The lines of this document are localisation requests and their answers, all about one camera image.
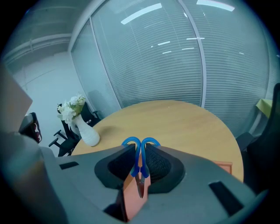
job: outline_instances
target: blue scissors handle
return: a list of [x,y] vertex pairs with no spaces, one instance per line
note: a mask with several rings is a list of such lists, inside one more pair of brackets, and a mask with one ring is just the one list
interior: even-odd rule
[[126,145],[127,143],[129,143],[131,141],[136,143],[135,164],[130,173],[133,177],[135,177],[140,171],[140,167],[138,166],[138,160],[139,160],[139,154],[140,154],[140,149],[141,149],[141,141],[137,137],[129,137],[123,141],[122,145]]
[[160,146],[159,142],[156,141],[154,138],[148,137],[143,139],[141,143],[141,153],[142,153],[142,167],[141,167],[141,173],[144,176],[144,178],[147,178],[150,175],[149,169],[146,165],[146,143],[151,142],[157,146]]
[[[133,177],[135,177],[139,173],[139,171],[141,171],[143,177],[147,178],[150,175],[150,172],[149,172],[149,169],[146,165],[146,143],[151,142],[151,143],[153,143],[157,146],[160,146],[160,144],[159,144],[158,141],[156,141],[154,138],[151,138],[151,137],[145,138],[142,142],[136,137],[129,137],[129,138],[124,140],[122,145],[126,145],[127,143],[129,143],[131,141],[135,142],[137,147],[136,147],[136,155],[135,155],[135,164],[134,164],[134,167],[133,167],[130,174]],[[141,154],[142,154],[142,167],[141,167],[141,169],[138,166],[140,149],[141,149]]]

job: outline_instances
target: white wall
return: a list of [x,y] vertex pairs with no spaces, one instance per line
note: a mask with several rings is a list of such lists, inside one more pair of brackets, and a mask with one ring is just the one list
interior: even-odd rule
[[[31,97],[33,103],[28,112],[35,112],[40,124],[42,141],[40,146],[48,147],[56,137],[54,133],[63,125],[57,117],[57,105],[69,100],[77,93],[85,96],[76,70],[67,52],[55,54],[32,63],[14,75],[15,80]],[[57,146],[50,147],[57,156]]]

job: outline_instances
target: glass partition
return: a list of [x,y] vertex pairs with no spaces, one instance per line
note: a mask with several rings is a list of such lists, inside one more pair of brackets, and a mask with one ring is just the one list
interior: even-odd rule
[[120,109],[102,64],[88,21],[81,30],[71,51],[73,62],[85,93],[101,117]]
[[200,50],[178,2],[109,0],[92,23],[122,107],[166,99],[201,104]]
[[267,43],[258,18],[235,0],[182,0],[203,37],[205,109],[238,136],[252,125],[269,79]]

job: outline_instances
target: black mesh pad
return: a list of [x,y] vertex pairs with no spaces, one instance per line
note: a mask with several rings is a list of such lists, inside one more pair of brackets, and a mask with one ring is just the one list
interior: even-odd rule
[[183,163],[149,143],[146,144],[146,164],[150,170],[149,194],[168,193],[185,176]]
[[108,170],[125,181],[135,162],[135,146],[108,163]]
[[[135,144],[101,159],[94,171],[105,187],[121,189],[135,162]],[[167,193],[175,188],[185,175],[183,163],[170,154],[146,144],[146,164],[150,171],[152,193]]]
[[135,144],[101,159],[94,167],[95,175],[105,187],[121,189],[135,162]]
[[164,178],[171,170],[171,163],[154,150],[146,150],[146,164],[150,171],[151,184]]

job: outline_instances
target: round wooden table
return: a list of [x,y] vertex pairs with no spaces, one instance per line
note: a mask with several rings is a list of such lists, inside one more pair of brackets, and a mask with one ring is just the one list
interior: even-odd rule
[[213,161],[232,163],[232,174],[243,181],[243,163],[237,142],[226,125],[209,111],[182,101],[159,100],[119,110],[94,126],[100,142],[90,147],[83,140],[72,155],[121,145],[130,136],[153,137],[162,146]]

